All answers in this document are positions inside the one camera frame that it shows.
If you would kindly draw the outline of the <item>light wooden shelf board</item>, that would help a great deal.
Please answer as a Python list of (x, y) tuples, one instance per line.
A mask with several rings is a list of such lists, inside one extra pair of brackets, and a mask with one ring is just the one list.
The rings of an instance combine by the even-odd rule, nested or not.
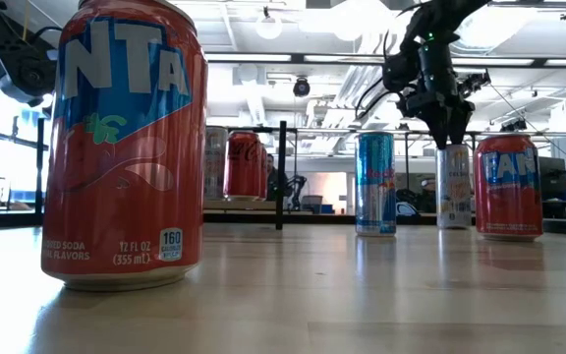
[(276, 211), (276, 202), (249, 200), (210, 200), (203, 203), (204, 211)]

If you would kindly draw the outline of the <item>black computer monitor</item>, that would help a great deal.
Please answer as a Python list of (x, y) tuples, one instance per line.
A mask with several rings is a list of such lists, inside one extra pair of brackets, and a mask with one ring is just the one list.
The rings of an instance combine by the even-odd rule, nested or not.
[(538, 159), (540, 184), (542, 193), (552, 198), (554, 195), (566, 193), (565, 160), (555, 157), (540, 157)]

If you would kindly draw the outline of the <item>white Celsius energy drink can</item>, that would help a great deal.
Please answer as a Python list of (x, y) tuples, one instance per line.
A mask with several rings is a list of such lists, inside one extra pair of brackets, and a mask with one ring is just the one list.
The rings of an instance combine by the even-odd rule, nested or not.
[(466, 145), (447, 145), (436, 152), (436, 223), (441, 229), (472, 225), (471, 163)]

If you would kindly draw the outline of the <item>blue silver Red Bull can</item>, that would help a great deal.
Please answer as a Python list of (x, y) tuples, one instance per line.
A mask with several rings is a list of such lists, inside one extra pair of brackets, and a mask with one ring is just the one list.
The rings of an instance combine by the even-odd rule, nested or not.
[(356, 143), (356, 232), (364, 237), (396, 234), (394, 137), (362, 133)]

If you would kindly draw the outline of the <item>black vertical post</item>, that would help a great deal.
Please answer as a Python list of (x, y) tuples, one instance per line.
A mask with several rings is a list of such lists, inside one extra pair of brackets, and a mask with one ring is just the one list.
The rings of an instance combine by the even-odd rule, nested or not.
[(281, 121), (279, 124), (279, 143), (278, 143), (278, 166), (277, 166), (277, 199), (276, 199), (276, 217), (275, 228), (283, 229), (283, 199), (285, 197), (285, 158), (286, 158), (286, 142), (287, 142), (287, 122)]

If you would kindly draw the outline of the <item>round white ceiling lamp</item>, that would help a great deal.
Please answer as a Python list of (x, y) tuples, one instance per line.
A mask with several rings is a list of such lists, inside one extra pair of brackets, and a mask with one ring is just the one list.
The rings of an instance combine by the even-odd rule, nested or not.
[(261, 15), (255, 22), (255, 30), (260, 37), (271, 40), (282, 33), (283, 23), (280, 18), (270, 13), (267, 6), (264, 6)]

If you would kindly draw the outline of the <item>person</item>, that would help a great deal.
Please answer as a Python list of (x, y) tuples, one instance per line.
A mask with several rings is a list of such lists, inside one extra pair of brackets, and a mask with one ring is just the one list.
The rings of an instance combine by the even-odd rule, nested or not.
[(272, 154), (267, 155), (266, 160), (267, 168), (267, 194), (266, 199), (268, 201), (276, 200), (276, 193), (278, 187), (278, 170), (274, 167), (274, 157)]
[(420, 213), (436, 213), (436, 180), (424, 179), (421, 182), (421, 191), (416, 194), (415, 207)]

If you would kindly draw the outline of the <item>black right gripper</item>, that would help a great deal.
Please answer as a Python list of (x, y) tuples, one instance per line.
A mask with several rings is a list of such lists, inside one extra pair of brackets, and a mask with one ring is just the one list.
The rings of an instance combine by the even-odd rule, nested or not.
[(475, 91), (476, 74), (456, 80), (450, 50), (444, 42), (427, 41), (419, 48), (418, 55), (422, 86), (416, 94), (416, 106), (421, 107), (420, 119), (426, 123), (436, 146), (445, 148), (450, 118), (448, 107), (454, 107), (449, 122), (449, 139), (453, 145), (460, 145), (475, 111), (475, 105), (465, 100)]

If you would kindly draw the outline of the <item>black aluminium rig frame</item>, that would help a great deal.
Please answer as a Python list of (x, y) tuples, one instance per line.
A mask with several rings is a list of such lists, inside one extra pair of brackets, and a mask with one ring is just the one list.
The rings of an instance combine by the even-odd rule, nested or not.
[(36, 182), (35, 182), (35, 214), (42, 218), (43, 214), (43, 189), (42, 189), (42, 171), (43, 171), (43, 157), (44, 157), (44, 123), (43, 118), (37, 120), (37, 136), (36, 136)]

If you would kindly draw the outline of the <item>black background frame rail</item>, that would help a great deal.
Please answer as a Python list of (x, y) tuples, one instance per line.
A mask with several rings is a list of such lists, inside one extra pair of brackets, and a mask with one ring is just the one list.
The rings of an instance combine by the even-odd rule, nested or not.
[[(353, 139), (364, 133), (386, 133), (394, 136), (396, 141), (412, 142), (426, 141), (434, 142), (434, 138), (429, 131), (426, 130), (371, 130), (371, 129), (311, 129), (311, 128), (287, 128), (285, 138), (291, 143), (300, 143), (301, 149), (308, 151), (344, 151), (353, 144)], [(546, 132), (546, 131), (528, 131), (528, 132), (481, 132), (467, 131), (464, 135), (463, 142), (471, 143), (484, 138), (509, 136), (509, 135), (527, 135), (535, 138), (538, 142), (549, 142), (553, 139), (566, 138), (566, 132)]]

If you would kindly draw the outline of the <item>white Celsius can black lid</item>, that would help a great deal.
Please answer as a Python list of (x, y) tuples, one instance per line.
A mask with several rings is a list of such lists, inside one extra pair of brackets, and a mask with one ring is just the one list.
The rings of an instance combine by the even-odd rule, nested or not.
[(228, 131), (224, 127), (207, 126), (204, 151), (204, 197), (207, 200), (224, 198), (224, 174)]

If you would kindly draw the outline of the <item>overhead light bar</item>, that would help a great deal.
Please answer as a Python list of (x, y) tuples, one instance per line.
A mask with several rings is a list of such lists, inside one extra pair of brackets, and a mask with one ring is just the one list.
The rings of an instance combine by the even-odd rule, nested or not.
[[(383, 56), (379, 54), (316, 54), (316, 53), (248, 53), (209, 52), (205, 54), (209, 63), (215, 64), (296, 64), (296, 65), (356, 65), (380, 66)], [(452, 58), (456, 67), (473, 68), (536, 68), (566, 69), (566, 58), (547, 57), (495, 57), (458, 56)]]

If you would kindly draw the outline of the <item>red Fanta strawberry soda can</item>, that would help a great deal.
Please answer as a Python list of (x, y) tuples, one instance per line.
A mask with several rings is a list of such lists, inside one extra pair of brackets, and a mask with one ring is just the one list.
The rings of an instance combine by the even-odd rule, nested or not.
[(208, 64), (167, 0), (80, 0), (58, 46), (42, 270), (71, 289), (182, 279), (201, 257)]
[(489, 240), (531, 242), (543, 233), (538, 149), (525, 134), (492, 136), (474, 154), (476, 226)]

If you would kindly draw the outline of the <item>red Coca-Cola can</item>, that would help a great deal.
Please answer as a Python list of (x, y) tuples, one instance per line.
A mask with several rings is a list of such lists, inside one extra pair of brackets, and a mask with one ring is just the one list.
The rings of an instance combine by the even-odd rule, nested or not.
[(261, 143), (249, 131), (233, 131), (227, 142), (225, 197), (231, 201), (254, 201), (260, 194)]

